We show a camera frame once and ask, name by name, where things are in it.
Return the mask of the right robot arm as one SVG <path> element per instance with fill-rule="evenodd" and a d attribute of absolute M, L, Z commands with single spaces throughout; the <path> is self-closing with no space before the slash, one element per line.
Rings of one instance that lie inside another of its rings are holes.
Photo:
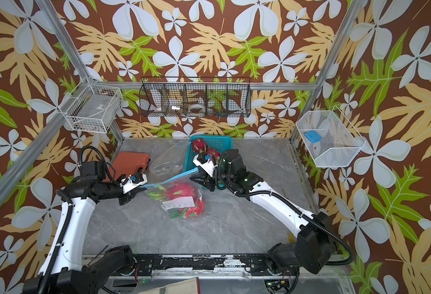
<path fill-rule="evenodd" d="M 324 266 L 346 266 L 355 260 L 354 250 L 333 231 L 330 217 L 313 213 L 276 192 L 261 176 L 248 171 L 237 149 L 219 159 L 208 153 L 193 157 L 196 174 L 191 181 L 210 191 L 228 190 L 264 208 L 290 230 L 294 243 L 274 245 L 265 255 L 263 270 L 280 274 L 304 268 L 317 274 Z"/>

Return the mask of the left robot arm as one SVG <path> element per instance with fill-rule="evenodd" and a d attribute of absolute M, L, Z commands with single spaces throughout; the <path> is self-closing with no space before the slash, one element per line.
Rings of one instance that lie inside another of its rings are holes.
<path fill-rule="evenodd" d="M 36 277 L 24 283 L 25 294 L 96 294 L 101 289 L 110 293 L 105 284 L 115 273 L 136 274 L 138 265 L 130 246 L 107 250 L 102 258 L 84 266 L 83 246 L 91 215 L 102 200 L 118 200 L 120 205 L 130 202 L 145 191 L 147 176 L 136 173 L 115 178 L 114 168 L 102 153 L 98 161 L 85 162 L 78 156 L 79 175 L 66 187 L 58 189 L 63 201 L 62 215 L 45 263 Z"/>

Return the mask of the dragon fruit bag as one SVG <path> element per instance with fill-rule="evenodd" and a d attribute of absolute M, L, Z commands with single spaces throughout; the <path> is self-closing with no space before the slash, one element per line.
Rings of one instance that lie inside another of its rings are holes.
<path fill-rule="evenodd" d="M 191 148 L 197 154 L 207 153 L 208 145 L 203 138 L 196 138 L 191 141 Z"/>
<path fill-rule="evenodd" d="M 219 159 L 220 159 L 220 156 L 221 156 L 221 153 L 219 152 L 219 151 L 217 151 L 216 149 L 214 149 L 214 148 L 208 148 L 207 150 L 206 150 L 206 154 L 207 155 L 210 155 L 212 158 L 214 158 L 217 162 L 219 161 Z"/>

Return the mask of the clear zip-top bag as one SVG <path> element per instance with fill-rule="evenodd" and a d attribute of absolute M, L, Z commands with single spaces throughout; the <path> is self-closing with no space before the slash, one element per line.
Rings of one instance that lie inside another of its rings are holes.
<path fill-rule="evenodd" d="M 191 180 L 198 175 L 194 168 L 159 184 L 147 184 L 146 193 L 161 203 L 171 219 L 193 219 L 204 213 L 202 187 Z"/>
<path fill-rule="evenodd" d="M 184 170 L 189 143 L 178 141 L 168 147 L 149 167 L 151 180 L 163 182 L 180 174 Z"/>

